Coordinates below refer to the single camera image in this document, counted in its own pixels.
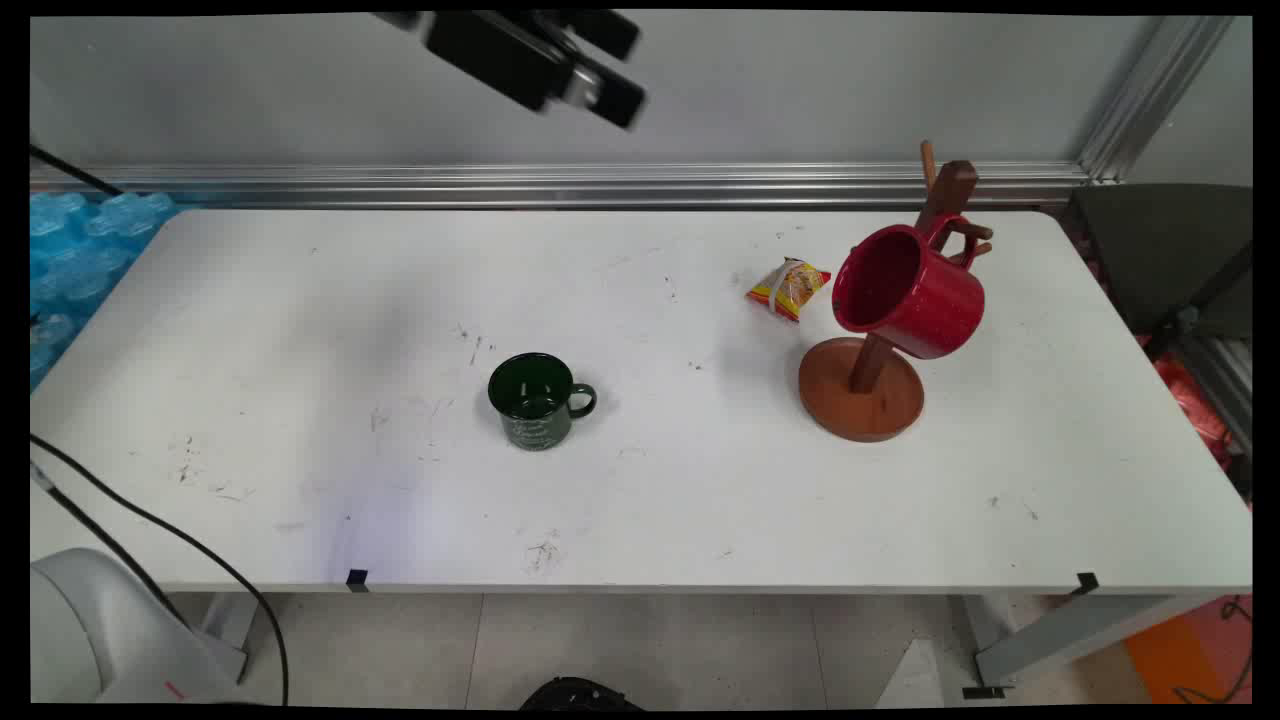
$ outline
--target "wooden mug stand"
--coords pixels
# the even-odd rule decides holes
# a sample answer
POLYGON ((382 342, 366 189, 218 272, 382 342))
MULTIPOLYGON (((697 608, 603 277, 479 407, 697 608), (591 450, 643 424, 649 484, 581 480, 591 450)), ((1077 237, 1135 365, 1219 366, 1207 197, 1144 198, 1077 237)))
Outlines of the wooden mug stand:
MULTIPOLYGON (((942 165, 934 181, 933 147, 920 145, 928 200, 915 220, 915 229, 925 232, 933 219, 943 214, 960 214, 969 204, 978 173, 966 160, 942 165)), ((952 229, 991 240, 991 231, 980 225, 957 223, 952 229)), ((938 236, 934 250, 941 250, 946 233, 938 236)), ((978 246, 975 255, 991 251, 991 243, 978 246)), ((951 258, 960 261, 961 255, 951 258)), ((855 442, 881 442, 911 425, 924 410, 924 386, 920 377, 893 348, 893 343, 868 333, 865 338, 838 337, 809 348, 800 363, 800 400, 819 425, 855 442)))

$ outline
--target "round wooden base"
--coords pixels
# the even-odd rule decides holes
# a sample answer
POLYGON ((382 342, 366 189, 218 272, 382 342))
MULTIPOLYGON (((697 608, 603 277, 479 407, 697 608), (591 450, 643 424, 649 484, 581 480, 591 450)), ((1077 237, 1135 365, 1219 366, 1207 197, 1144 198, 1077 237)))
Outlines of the round wooden base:
POLYGON ((924 409, 924 386, 897 352, 868 393, 849 389, 863 340, 837 337, 809 348, 800 363, 800 400, 818 424, 855 442, 881 442, 905 430, 924 409))

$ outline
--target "tiled floor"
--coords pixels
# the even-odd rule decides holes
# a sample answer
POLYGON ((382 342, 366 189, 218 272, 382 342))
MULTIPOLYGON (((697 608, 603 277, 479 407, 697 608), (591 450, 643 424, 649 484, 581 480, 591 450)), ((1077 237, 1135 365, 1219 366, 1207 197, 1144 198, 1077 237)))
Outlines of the tiled floor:
MULTIPOLYGON (((975 683, 956 597, 682 594, 271 596, 294 705, 516 708, 557 675, 646 710, 872 707, 913 638, 933 641, 947 705, 975 683)), ((179 596, 193 619, 207 596, 179 596)), ((1028 623, 1043 598, 1015 601, 1028 623)), ((279 701, 262 612, 243 687, 279 701)), ((1010 693, 1009 703, 1148 702, 1124 646, 1010 693)))

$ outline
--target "green mug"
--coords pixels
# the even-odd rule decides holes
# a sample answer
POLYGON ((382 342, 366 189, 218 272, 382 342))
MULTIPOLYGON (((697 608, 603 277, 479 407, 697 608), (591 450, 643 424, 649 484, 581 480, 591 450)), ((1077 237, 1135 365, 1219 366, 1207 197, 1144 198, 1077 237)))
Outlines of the green mug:
POLYGON ((507 439, 525 450, 547 450, 564 439, 572 420, 595 410, 595 389, 573 382, 559 359, 545 352, 508 357, 489 377, 489 402, 502 416, 507 439), (573 410, 571 395, 591 400, 573 410))

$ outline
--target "gray wall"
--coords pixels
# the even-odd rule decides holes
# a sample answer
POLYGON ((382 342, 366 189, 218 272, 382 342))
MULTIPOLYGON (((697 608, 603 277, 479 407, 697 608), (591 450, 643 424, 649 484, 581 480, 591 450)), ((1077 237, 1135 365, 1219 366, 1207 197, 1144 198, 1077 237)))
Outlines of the gray wall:
POLYGON ((1253 187, 1253 18, 1231 20, 1125 179, 1253 187))
POLYGON ((626 14, 643 35, 622 68, 649 91, 630 133, 529 113, 367 14, 32 19, 31 128, 84 164, 891 161, 923 137, 940 160, 1071 160, 1153 27, 626 14))

